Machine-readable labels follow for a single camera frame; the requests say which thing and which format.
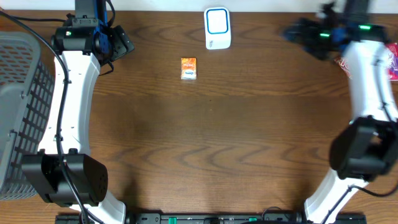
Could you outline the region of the orange chocolate bar wrapper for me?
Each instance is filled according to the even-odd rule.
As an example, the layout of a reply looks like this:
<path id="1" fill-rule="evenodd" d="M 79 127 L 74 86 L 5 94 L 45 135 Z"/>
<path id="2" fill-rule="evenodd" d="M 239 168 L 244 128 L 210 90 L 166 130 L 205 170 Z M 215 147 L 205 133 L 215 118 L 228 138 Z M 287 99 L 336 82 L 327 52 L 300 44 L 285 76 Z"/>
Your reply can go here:
<path id="1" fill-rule="evenodd" d="M 351 79 L 351 74 L 346 59 L 343 57 L 336 57 L 334 58 L 334 62 L 344 71 L 346 76 Z"/>

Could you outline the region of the red purple pad packet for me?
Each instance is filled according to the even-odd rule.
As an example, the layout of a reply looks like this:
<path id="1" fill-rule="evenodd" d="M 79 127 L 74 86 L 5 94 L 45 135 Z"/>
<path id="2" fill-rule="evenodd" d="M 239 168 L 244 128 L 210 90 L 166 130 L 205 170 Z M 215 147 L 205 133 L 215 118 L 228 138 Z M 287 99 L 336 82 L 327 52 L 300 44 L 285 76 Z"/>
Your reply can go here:
<path id="1" fill-rule="evenodd" d="M 397 43 L 391 43 L 387 45 L 387 48 L 389 49 L 388 52 L 388 75 L 390 81 L 397 81 L 397 74 L 398 74 L 398 68 L 397 68 Z"/>

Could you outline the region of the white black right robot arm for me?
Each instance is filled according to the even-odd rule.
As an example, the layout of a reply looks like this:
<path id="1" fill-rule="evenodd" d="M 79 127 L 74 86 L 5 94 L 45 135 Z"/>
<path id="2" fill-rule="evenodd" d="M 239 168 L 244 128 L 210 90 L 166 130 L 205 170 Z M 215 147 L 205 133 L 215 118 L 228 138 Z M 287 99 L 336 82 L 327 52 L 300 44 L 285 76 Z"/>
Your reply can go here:
<path id="1" fill-rule="evenodd" d="M 357 192 L 397 161 L 397 105 L 387 70 L 389 37 L 371 23 L 369 1 L 346 1 L 342 12 L 334 2 L 321 6 L 318 19 L 301 18 L 284 30 L 284 37 L 310 55 L 327 60 L 337 52 L 348 64 L 352 118 L 332 142 L 329 170 L 303 209 L 289 223 L 335 223 L 339 212 Z"/>

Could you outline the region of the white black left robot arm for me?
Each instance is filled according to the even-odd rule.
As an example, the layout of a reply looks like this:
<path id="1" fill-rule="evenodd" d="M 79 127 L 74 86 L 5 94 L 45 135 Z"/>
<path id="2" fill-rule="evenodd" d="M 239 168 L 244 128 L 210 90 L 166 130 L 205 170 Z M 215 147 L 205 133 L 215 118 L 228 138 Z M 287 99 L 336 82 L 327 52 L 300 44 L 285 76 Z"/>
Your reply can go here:
<path id="1" fill-rule="evenodd" d="M 76 1 L 52 36 L 55 86 L 49 120 L 35 154 L 22 170 L 42 200 L 79 211 L 80 223 L 134 223 L 134 215 L 108 190 L 105 165 L 90 155 L 93 90 L 103 65 L 134 50 L 110 0 Z"/>

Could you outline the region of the small orange box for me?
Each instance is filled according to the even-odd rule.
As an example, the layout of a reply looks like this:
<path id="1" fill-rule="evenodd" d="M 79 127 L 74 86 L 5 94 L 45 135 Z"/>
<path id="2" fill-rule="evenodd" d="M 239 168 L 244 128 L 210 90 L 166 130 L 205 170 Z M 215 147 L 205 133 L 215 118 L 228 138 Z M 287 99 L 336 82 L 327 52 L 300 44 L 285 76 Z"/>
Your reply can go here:
<path id="1" fill-rule="evenodd" d="M 181 58 L 181 79 L 196 80 L 197 79 L 197 59 L 193 57 Z"/>

